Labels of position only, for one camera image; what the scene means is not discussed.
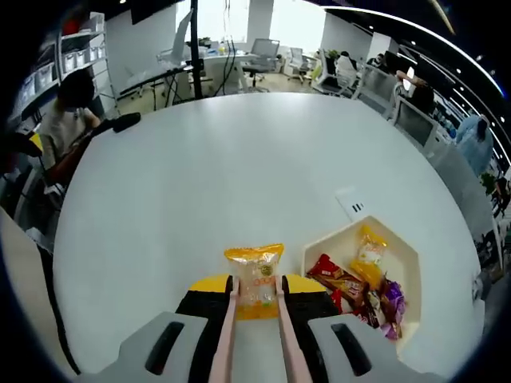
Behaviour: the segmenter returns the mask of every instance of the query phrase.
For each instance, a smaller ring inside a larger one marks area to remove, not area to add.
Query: snack
[[[224,252],[225,258],[236,266],[236,275],[240,278],[237,319],[278,317],[275,269],[283,250],[284,245],[280,243]]]
[[[332,278],[340,278],[344,274],[343,270],[330,260],[326,254],[321,254],[318,262],[309,270],[308,274],[325,275]]]
[[[384,323],[380,330],[383,331],[385,338],[397,341],[402,337],[401,326],[398,323]]]
[[[402,293],[399,283],[389,281],[386,278],[383,280],[381,302],[386,320],[398,325],[401,324],[406,304],[405,295]]]
[[[334,306],[337,307],[339,314],[343,313],[343,305],[341,304],[341,290],[337,289],[330,294],[330,298],[334,302]]]
[[[367,291],[364,294],[364,302],[370,311],[374,315],[374,328],[380,327],[386,322],[385,314],[380,304],[380,298],[375,291]]]
[[[357,308],[362,305],[364,282],[359,281],[353,275],[345,273],[339,279],[313,274],[309,274],[308,276],[321,283],[327,289],[332,291],[339,289],[342,297],[348,301],[351,307]]]
[[[350,267],[370,284],[371,290],[378,290],[382,281],[382,271],[378,265],[385,252],[386,243],[366,225],[362,226],[361,233],[362,242]]]
[[[337,307],[339,314],[349,314],[353,311],[350,303],[343,298],[343,294],[340,289],[334,290],[332,294],[330,294],[330,298],[334,302],[334,306]]]
[[[362,322],[366,323],[367,325],[371,326],[369,314],[367,313],[367,307],[362,306],[359,307],[357,310],[353,311],[352,313],[355,317],[360,319]]]

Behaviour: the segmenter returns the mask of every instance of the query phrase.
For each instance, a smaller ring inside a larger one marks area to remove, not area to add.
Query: shelf
[[[68,34],[62,36],[61,51],[62,53],[69,52],[71,50],[82,50],[89,45],[89,42],[103,34],[103,32],[78,32],[77,34]]]
[[[90,61],[90,62],[86,62],[84,65],[81,65],[81,66],[77,66],[75,69],[73,69],[72,71],[70,72],[66,72],[64,73],[64,78],[66,78],[67,76],[69,76],[72,72],[76,72],[77,70],[80,70],[80,69],[85,69],[85,68],[89,68],[90,66],[94,65],[94,64],[97,64],[98,62],[101,62],[103,60],[106,60],[106,56],[105,57],[102,57],[102,58],[98,58],[94,61]]]
[[[103,96],[103,97],[108,97],[108,98],[111,98],[111,99],[115,100],[114,96],[110,96],[109,94],[103,93],[105,90],[108,90],[108,89],[111,89],[110,85],[101,86],[99,89],[96,89],[93,98],[97,98],[99,96]]]
[[[14,121],[21,117],[22,113],[27,109],[31,104],[33,104],[39,97],[49,92],[51,89],[58,86],[58,80],[53,80],[43,89],[40,89],[37,93],[35,93],[32,97],[30,97],[24,105],[19,107],[17,110],[14,110],[9,117],[9,121]]]

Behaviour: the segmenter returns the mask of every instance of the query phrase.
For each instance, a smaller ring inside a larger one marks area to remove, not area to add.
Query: snack bag
[[[377,290],[382,281],[382,271],[378,265],[385,252],[386,243],[366,225],[362,226],[361,233],[362,242],[350,267],[369,283],[371,290]]]
[[[265,247],[228,249],[224,252],[240,278],[237,319],[277,318],[275,269],[284,251],[282,243]]]

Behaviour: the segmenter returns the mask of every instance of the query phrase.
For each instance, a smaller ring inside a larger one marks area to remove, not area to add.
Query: purple candy wrapper
[[[383,299],[384,306],[386,306],[386,316],[391,322],[400,324],[402,317],[405,314],[405,296],[401,291],[399,283],[386,280],[386,288],[384,292],[385,299]]]
[[[397,341],[401,336],[401,327],[396,323],[385,323],[380,327],[385,338],[391,341]]]

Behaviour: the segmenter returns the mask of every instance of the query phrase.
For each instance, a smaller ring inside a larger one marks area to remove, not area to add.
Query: person
[[[434,111],[434,92],[427,82],[417,76],[409,77],[401,70],[398,70],[395,76],[398,81],[394,86],[392,96],[393,116],[397,112],[398,97],[404,98],[426,115]],[[405,89],[404,81],[409,81],[414,86],[414,92],[411,97],[409,97],[409,92]]]
[[[342,51],[335,63],[335,74],[342,77],[337,80],[339,86],[344,86],[346,81],[348,86],[352,86],[357,79],[357,65],[350,59],[347,51]]]
[[[90,141],[85,134],[101,123],[87,108],[93,96],[93,79],[86,69],[72,72],[61,83],[57,99],[42,119],[42,158],[54,182],[69,182]]]
[[[492,200],[497,203],[497,209],[494,210],[493,217],[497,217],[500,213],[504,216],[504,211],[511,201],[508,180],[506,178],[501,177],[495,181],[495,191],[492,194]]]
[[[456,145],[477,177],[492,158],[493,138],[486,116],[470,116],[463,120],[456,135]]]
[[[385,73],[389,73],[389,69],[386,67],[385,55],[383,53],[379,53],[378,56],[370,58],[367,64],[372,65]]]

